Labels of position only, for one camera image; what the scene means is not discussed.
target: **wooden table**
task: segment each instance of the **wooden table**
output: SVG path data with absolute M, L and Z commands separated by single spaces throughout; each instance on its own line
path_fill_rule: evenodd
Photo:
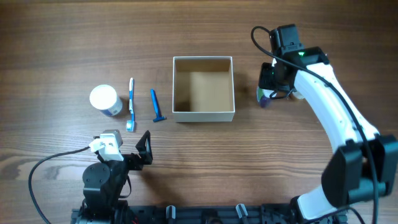
M 88 145 L 105 129 L 122 132 L 123 153 L 150 130 L 154 163 L 130 172 L 130 205 L 284 203 L 320 183 L 329 140 L 305 101 L 256 102 L 262 62 L 271 58 L 250 30 L 295 23 L 307 47 L 320 46 L 341 85 L 381 133 L 398 136 L 397 3 L 346 1 L 137 1 L 0 6 L 0 220 L 43 223 L 27 178 L 45 156 Z M 265 33 L 256 38 L 270 48 Z M 232 56 L 232 123 L 175 123 L 172 57 Z M 128 115 L 109 118 L 89 102 L 109 84 L 128 98 L 134 77 L 136 133 Z M 155 118 L 150 89 L 167 120 Z M 34 192 L 51 222 L 69 223 L 83 199 L 91 152 L 53 159 L 34 175 Z M 398 187 L 382 198 L 379 223 L 398 219 Z M 356 205 L 370 223 L 371 203 Z M 357 219 L 350 216 L 350 223 Z

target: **toothbrush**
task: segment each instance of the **toothbrush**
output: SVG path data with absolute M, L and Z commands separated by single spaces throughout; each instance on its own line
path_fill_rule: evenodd
M 131 113 L 131 120 L 127 121 L 127 123 L 126 123 L 126 131 L 133 132 L 134 128 L 136 126 L 135 117 L 134 117 L 134 109 L 132 108 L 132 99 L 133 99 L 133 93 L 134 93 L 134 79 L 133 78 L 130 78 L 129 91 L 130 91 L 130 93 L 129 93 L 130 94 L 129 110 Z

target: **cardboard box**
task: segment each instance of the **cardboard box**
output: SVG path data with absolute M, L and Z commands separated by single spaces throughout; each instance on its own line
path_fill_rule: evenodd
M 232 57 L 174 57 L 176 122 L 232 121 L 234 114 Z

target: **white container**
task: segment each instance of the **white container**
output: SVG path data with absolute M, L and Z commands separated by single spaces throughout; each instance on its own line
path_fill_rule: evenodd
M 90 103 L 106 116 L 114 116 L 120 113 L 123 103 L 110 85 L 99 85 L 90 93 Z
M 172 108 L 176 122 L 232 121 L 232 57 L 174 57 Z

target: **cable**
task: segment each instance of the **cable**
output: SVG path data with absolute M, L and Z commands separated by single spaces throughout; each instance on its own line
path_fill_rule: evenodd
M 55 157 L 58 157 L 58 156 L 65 156 L 65 155 L 69 155 L 69 154 L 74 154 L 74 153 L 78 153 L 78 152 L 83 152 L 83 151 L 85 151 L 85 150 L 87 150 L 87 149 L 89 149 L 89 148 L 90 148 L 90 147 L 87 146 L 87 147 L 84 147 L 83 149 L 79 149 L 79 150 L 76 150 L 76 151 L 72 151 L 72 152 L 63 152 L 63 153 L 58 153 L 58 154 L 55 154 L 55 155 L 52 155 L 52 156 L 48 156 L 48 157 L 46 157 L 46 158 L 40 160 L 38 163 L 36 163 L 36 165 L 33 166 L 32 170 L 30 171 L 29 178 L 28 178 L 28 186 L 29 186 L 30 197 L 32 197 L 33 204 L 35 205 L 37 212 L 38 212 L 39 215 L 43 218 L 43 220 L 44 220 L 45 223 L 51 224 L 50 221 L 45 217 L 45 215 L 44 215 L 43 212 L 41 211 L 39 205 L 37 204 L 35 195 L 33 194 L 33 190 L 32 190 L 32 176 L 33 176 L 33 172 L 36 170 L 36 168 L 37 168 L 40 164 L 42 164 L 43 162 L 45 162 L 45 161 L 47 161 L 47 160 L 49 160 L 49 159 L 52 159 L 52 158 L 55 158 Z
M 296 65 L 294 63 L 288 62 L 280 57 L 277 57 L 275 55 L 273 55 L 272 53 L 268 52 L 266 49 L 263 49 L 255 40 L 254 38 L 254 31 L 256 31 L 256 29 L 261 29 L 266 31 L 269 34 L 269 30 L 266 29 L 265 27 L 262 26 L 256 26 L 253 27 L 253 29 L 251 30 L 251 40 L 253 41 L 254 45 L 263 53 L 265 53 L 266 55 L 286 64 L 289 65 L 291 67 L 294 67 L 296 69 L 299 70 L 303 70 L 304 72 L 307 72 L 311 75 L 313 75 L 314 77 L 317 77 L 319 80 L 321 80 L 323 83 L 325 83 L 325 85 L 327 87 L 330 87 L 337 95 L 337 97 L 341 100 L 341 102 L 344 104 L 344 107 L 347 109 L 347 112 L 349 113 L 349 115 L 351 116 L 351 118 L 353 119 L 353 122 L 356 126 L 356 129 L 359 132 L 359 135 L 361 135 L 361 138 L 363 140 L 363 144 L 365 146 L 365 150 L 366 150 L 366 155 L 368 157 L 369 160 L 369 164 L 371 166 L 371 174 L 372 174 L 372 180 L 373 180 L 373 194 L 374 194 L 374 198 L 373 198 L 373 217 L 372 217 L 372 223 L 373 224 L 377 224 L 377 215 L 378 215 L 378 207 L 379 207 L 379 192 L 378 192 L 378 184 L 377 184 L 377 175 L 376 175 L 376 166 L 374 165 L 374 159 L 373 159 L 373 155 L 372 152 L 370 150 L 369 144 L 368 144 L 368 140 L 366 139 L 365 133 L 362 130 L 361 125 L 359 124 L 358 119 L 355 117 L 355 114 L 353 112 L 353 110 L 349 107 L 349 104 L 347 103 L 347 101 L 345 100 L 345 98 L 343 97 L 343 95 L 341 95 L 341 93 L 336 89 L 336 87 L 334 87 L 328 80 L 324 79 L 323 77 L 321 77 L 320 75 L 316 74 L 315 72 L 307 69 L 307 68 L 303 68 L 299 65 Z
M 362 216 L 359 214 L 359 212 L 357 210 L 355 210 L 352 207 L 349 207 L 348 209 L 350 209 L 351 211 L 353 211 L 353 213 L 358 217 L 358 220 L 361 224 L 365 224 L 365 221 L 363 220 Z
M 284 96 L 274 96 L 277 94 L 277 91 L 275 90 L 269 95 L 269 98 L 272 100 L 284 99 L 284 98 L 288 97 L 292 92 L 293 92 L 293 89 L 291 89 L 289 92 L 287 92 Z
M 129 187 L 130 187 L 130 193 L 128 195 L 120 195 L 119 198 L 128 198 L 131 194 L 131 181 L 130 181 L 130 177 L 127 176 L 127 182 L 129 182 Z
M 83 214 L 83 212 L 85 211 L 85 206 L 86 206 L 86 199 L 84 198 L 83 201 L 81 201 L 81 207 L 79 209 L 79 216 L 81 214 Z

